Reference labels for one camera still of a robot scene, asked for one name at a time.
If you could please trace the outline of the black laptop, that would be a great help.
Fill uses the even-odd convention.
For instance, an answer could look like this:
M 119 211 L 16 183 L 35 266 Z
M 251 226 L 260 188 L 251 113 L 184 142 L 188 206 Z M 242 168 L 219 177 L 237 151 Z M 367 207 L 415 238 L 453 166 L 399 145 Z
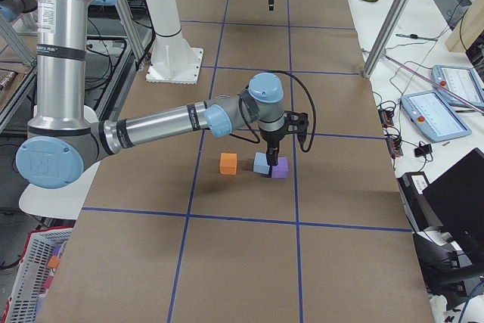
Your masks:
M 423 190 L 443 228 L 474 262 L 483 261 L 483 152 L 472 149 Z

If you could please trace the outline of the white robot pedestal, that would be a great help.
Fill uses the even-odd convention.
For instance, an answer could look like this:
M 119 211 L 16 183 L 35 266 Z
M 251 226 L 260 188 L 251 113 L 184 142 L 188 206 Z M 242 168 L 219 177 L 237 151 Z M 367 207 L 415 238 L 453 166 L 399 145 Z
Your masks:
M 155 40 L 148 82 L 197 83 L 202 48 L 192 48 L 182 34 L 176 0 L 146 0 Z

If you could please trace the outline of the far teach pendant tablet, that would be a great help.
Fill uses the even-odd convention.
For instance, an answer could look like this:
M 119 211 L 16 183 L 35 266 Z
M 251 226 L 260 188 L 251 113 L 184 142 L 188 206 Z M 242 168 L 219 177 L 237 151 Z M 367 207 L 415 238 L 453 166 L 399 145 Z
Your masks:
M 458 95 L 477 107 L 483 107 L 483 86 L 479 75 L 472 67 L 435 65 L 431 71 L 432 81 L 440 86 L 437 91 L 450 105 L 464 107 L 465 104 L 451 96 Z

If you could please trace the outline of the purple foam block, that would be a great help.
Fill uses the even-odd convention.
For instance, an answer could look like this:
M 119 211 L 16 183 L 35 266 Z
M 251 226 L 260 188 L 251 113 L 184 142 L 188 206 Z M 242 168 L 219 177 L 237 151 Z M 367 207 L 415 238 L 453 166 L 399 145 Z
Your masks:
M 278 164 L 271 167 L 271 177 L 273 179 L 285 179 L 289 176 L 289 162 L 286 157 L 279 157 Z

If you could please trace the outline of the grey aluminium post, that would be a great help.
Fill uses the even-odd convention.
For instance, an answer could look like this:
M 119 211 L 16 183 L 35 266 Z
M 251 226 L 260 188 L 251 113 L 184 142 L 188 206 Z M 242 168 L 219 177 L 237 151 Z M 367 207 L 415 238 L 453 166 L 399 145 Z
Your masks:
M 392 35 L 399 18 L 407 5 L 409 0 L 393 0 L 389 12 L 383 22 L 382 27 L 374 41 L 374 44 L 370 50 L 368 58 L 365 62 L 364 68 L 362 69 L 362 76 L 369 79 L 371 74 L 374 72 L 376 65 L 383 55 L 383 51 Z

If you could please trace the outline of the white plastic basket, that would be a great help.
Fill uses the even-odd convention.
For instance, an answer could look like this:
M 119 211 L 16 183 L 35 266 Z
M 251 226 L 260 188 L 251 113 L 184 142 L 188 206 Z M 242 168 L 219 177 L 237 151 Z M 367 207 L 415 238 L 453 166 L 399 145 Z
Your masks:
M 29 233 L 5 304 L 3 322 L 36 320 L 48 292 L 47 281 L 54 277 L 54 268 L 48 264 L 54 255 L 62 254 L 72 231 L 72 228 L 61 226 Z

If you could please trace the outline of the orange foam block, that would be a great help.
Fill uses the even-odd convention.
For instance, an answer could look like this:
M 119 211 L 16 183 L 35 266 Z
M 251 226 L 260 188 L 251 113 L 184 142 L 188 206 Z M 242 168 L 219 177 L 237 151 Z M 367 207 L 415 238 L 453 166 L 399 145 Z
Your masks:
M 237 174 L 237 154 L 221 153 L 219 160 L 219 171 L 222 175 Z

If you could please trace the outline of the near teach pendant tablet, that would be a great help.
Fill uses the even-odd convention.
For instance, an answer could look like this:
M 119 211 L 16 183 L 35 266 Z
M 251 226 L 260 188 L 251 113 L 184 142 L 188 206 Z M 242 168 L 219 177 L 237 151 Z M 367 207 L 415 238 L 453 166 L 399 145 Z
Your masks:
M 404 95 L 401 103 L 411 121 L 432 142 L 450 141 L 472 133 L 450 104 L 436 91 Z

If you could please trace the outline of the light blue foam block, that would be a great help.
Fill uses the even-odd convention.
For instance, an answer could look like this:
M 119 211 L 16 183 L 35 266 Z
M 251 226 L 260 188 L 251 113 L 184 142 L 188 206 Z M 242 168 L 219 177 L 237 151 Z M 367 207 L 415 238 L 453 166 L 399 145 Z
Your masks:
M 266 154 L 263 152 L 256 152 L 253 160 L 253 171 L 261 175 L 269 176 L 271 174 L 271 166 L 268 164 Z

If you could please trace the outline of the teach pendant tablet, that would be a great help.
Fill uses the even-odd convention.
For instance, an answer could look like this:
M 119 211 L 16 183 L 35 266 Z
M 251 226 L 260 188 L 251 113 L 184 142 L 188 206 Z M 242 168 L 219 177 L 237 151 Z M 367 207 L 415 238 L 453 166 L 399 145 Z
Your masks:
M 450 105 L 464 107 L 465 104 L 451 96 L 458 95 L 477 107 L 483 107 L 483 86 L 479 75 L 472 67 L 435 65 L 431 71 L 432 81 L 440 86 L 437 91 Z
M 432 142 L 450 141 L 472 133 L 450 104 L 436 91 L 404 95 L 401 103 L 411 121 Z

